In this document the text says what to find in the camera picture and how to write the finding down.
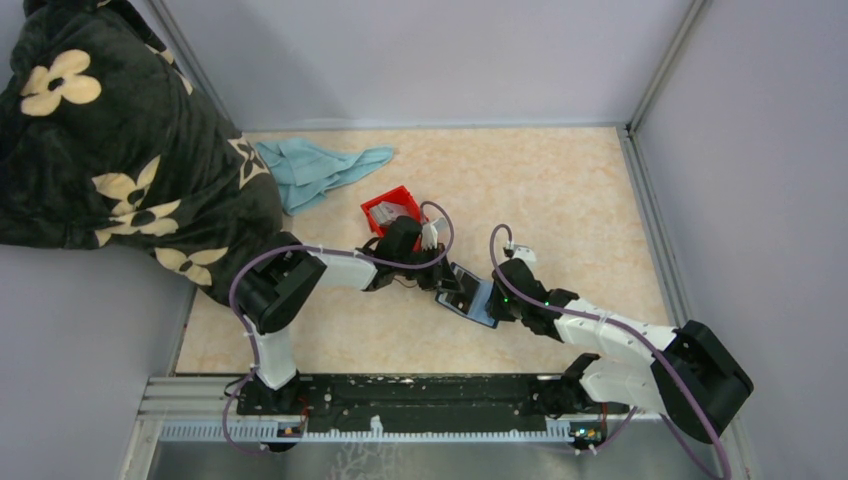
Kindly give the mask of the navy leather card holder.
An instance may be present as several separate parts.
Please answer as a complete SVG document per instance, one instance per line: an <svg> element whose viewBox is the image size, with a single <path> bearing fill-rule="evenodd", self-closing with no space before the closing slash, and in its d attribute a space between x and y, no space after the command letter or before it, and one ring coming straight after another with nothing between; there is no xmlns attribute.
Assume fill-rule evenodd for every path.
<svg viewBox="0 0 848 480"><path fill-rule="evenodd" d="M451 268L451 272L452 272L452 274L454 275L455 278L456 278L456 273L460 270L464 270L464 271L469 272L470 274L473 274L470 270L466 269L465 267L463 267L463 266L461 266L461 265L459 265L455 262L452 262L450 264L450 268ZM478 291L477 291L477 293L474 297L473 304L471 306L471 310L470 310L469 313L464 314L464 313L458 311L456 308L448 305L447 302L446 302L446 297L450 293L454 293L454 292L459 290L459 284L458 284L457 278L456 278L456 280L457 280L457 284L458 284L458 289L453 290L453 291L448 291L448 290L439 291L435 296L435 302L438 305L441 305L442 307L450 310L451 312L459 315L462 318L468 319L472 322L475 322L479 325L483 325L483 326L488 327L490 329L496 329L497 326L498 326L498 320L493 318L487 310L487 304L489 302L489 299L490 299L490 296L491 296L491 293L492 293L492 289L493 289L493 282L491 280L481 279L478 276L476 276L475 274L473 274L473 275L480 281L480 286L479 286L479 289L478 289Z"/></svg>

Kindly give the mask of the red plastic bin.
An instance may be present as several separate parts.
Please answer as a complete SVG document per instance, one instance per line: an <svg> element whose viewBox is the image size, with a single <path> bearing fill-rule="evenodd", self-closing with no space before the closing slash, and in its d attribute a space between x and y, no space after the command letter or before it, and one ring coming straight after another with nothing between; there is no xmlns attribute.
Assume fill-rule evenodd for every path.
<svg viewBox="0 0 848 480"><path fill-rule="evenodd" d="M400 216L408 216L421 222L423 216L419 203L403 185L398 186L360 205L370 231L383 237L388 227Z"/></svg>

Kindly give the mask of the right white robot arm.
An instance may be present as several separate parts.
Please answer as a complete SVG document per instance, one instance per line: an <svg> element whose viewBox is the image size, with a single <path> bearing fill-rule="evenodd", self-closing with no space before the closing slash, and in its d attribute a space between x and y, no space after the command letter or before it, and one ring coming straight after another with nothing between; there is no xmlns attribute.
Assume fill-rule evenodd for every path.
<svg viewBox="0 0 848 480"><path fill-rule="evenodd" d="M586 348L569 368L563 398L576 412L620 403L657 413L711 444L754 384L705 324L673 328L608 313L564 289L546 289L521 259L494 268L490 306L534 334Z"/></svg>

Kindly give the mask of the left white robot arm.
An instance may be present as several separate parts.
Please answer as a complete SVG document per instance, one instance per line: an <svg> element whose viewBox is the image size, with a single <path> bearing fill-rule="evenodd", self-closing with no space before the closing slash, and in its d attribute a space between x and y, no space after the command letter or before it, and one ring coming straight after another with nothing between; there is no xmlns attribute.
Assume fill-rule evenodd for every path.
<svg viewBox="0 0 848 480"><path fill-rule="evenodd" d="M298 404L288 327L315 289L373 292L404 278L423 291L460 291L447 261L452 244L441 242L441 233L454 233L446 216L424 222L400 216L383 236L344 251L309 246L283 232L270 251L245 265L230 285L229 305L249 336L250 372L262 385L263 404L277 414Z"/></svg>

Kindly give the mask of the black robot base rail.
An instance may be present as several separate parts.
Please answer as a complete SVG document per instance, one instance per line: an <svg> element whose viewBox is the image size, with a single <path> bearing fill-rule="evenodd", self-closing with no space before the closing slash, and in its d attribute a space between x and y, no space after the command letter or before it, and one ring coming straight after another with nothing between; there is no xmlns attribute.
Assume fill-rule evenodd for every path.
<svg viewBox="0 0 848 480"><path fill-rule="evenodd" d="M286 442L539 441L602 444L610 416L561 374L298 374L273 390L254 378L225 388L238 415L283 416Z"/></svg>

